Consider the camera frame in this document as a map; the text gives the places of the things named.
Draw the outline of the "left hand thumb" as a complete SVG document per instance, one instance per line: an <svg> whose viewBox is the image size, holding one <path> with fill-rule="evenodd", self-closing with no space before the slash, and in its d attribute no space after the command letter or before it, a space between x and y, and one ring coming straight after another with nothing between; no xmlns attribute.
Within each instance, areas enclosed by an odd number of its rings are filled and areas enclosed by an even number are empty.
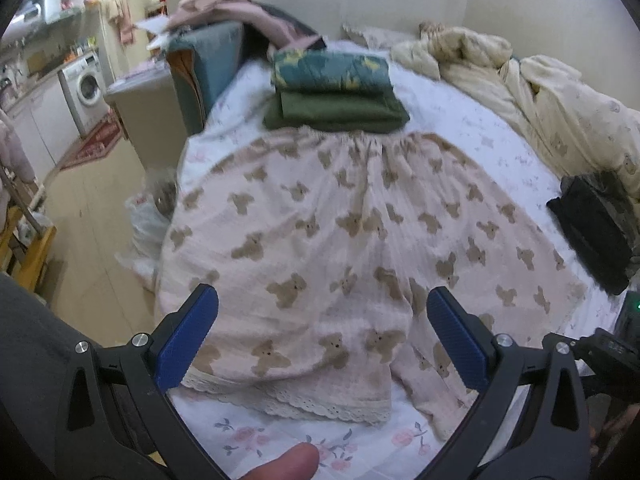
<svg viewBox="0 0 640 480"><path fill-rule="evenodd" d="M276 460L249 471L241 480L310 480L320 463L318 448L299 443Z"/></svg>

